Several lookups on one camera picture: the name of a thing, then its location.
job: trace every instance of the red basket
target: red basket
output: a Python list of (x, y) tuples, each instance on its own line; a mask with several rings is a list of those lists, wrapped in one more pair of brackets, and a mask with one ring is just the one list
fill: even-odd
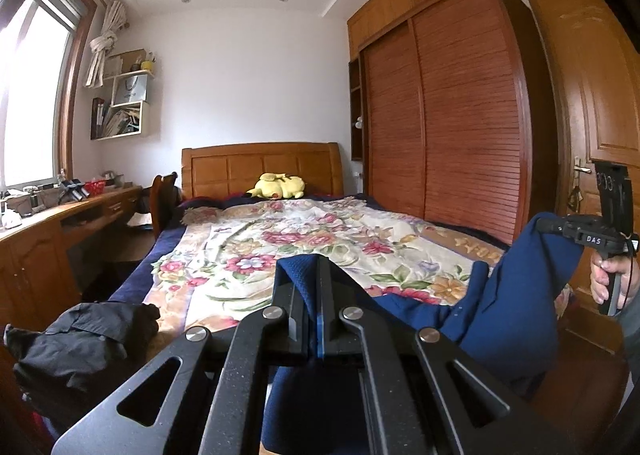
[(105, 181), (104, 179), (90, 180), (84, 183), (84, 188), (91, 195), (99, 195), (104, 191), (104, 187), (106, 184), (107, 184), (107, 181)]

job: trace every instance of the wooden door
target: wooden door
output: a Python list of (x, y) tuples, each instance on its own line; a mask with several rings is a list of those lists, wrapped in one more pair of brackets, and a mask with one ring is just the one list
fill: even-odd
[(526, 85), (504, 8), (500, 0), (441, 0), (413, 20), (426, 125), (424, 218), (511, 243), (528, 210), (521, 133), (530, 128), (521, 121)]
[(364, 51), (366, 193), (389, 211), (424, 212), (424, 121), (415, 40), (403, 23)]
[[(636, 193), (634, 223), (640, 218), (640, 56), (603, 0), (530, 0), (545, 43), (558, 109), (561, 172), (558, 212), (568, 207), (574, 182), (579, 213), (600, 212), (593, 159), (628, 165)], [(574, 173), (574, 162), (591, 170)], [(591, 297), (585, 251), (571, 285), (583, 309), (581, 334), (617, 351), (617, 325), (597, 314)]]
[(11, 249), (18, 276), (21, 276), (43, 330), (69, 307), (80, 301), (68, 262), (53, 225), (39, 225), (12, 238)]

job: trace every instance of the blue blanket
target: blue blanket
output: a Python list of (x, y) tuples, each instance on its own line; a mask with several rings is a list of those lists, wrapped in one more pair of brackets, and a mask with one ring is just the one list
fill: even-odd
[[(556, 360), (554, 298), (582, 255), (580, 245), (535, 231), (535, 221), (544, 215), (526, 226), (491, 276), (486, 263), (474, 264), (466, 296), (456, 306), (390, 294), (375, 298), (377, 312), (389, 323), (399, 319), (413, 329), (436, 327), (503, 383), (521, 390), (522, 381), (547, 371)], [(275, 282), (293, 281), (314, 320), (316, 261), (316, 255), (279, 260)], [(373, 300), (335, 265), (332, 278), (352, 287), (360, 306), (374, 308)], [(311, 342), (310, 352), (316, 356), (307, 366), (277, 370), (262, 442), (282, 455), (367, 454), (358, 374), (323, 366), (314, 335)]]

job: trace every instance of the tied curtain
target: tied curtain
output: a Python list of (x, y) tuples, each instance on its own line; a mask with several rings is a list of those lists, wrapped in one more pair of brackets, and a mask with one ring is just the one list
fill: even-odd
[(118, 37), (115, 31), (120, 29), (127, 21), (127, 15), (124, 5), (119, 0), (114, 0), (113, 4), (107, 9), (102, 23), (102, 31), (100, 36), (94, 38), (89, 46), (94, 54), (91, 60), (91, 66), (87, 73), (85, 85), (87, 87), (101, 87), (102, 76), (104, 74), (104, 62), (107, 59), (107, 53), (113, 49)]

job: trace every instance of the metal bolt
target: metal bolt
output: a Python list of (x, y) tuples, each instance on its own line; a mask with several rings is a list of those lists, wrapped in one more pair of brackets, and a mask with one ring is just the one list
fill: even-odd
[(359, 320), (363, 314), (364, 311), (360, 307), (345, 307), (342, 311), (342, 315), (347, 320)]
[(440, 339), (440, 333), (431, 327), (420, 329), (418, 336), (420, 336), (420, 339), (425, 343), (437, 343)]
[(204, 327), (191, 327), (185, 336), (189, 341), (202, 341), (207, 337), (207, 330)]
[(277, 305), (270, 305), (262, 311), (262, 315), (267, 318), (267, 320), (277, 320), (282, 316), (282, 313), (282, 307), (278, 307)]

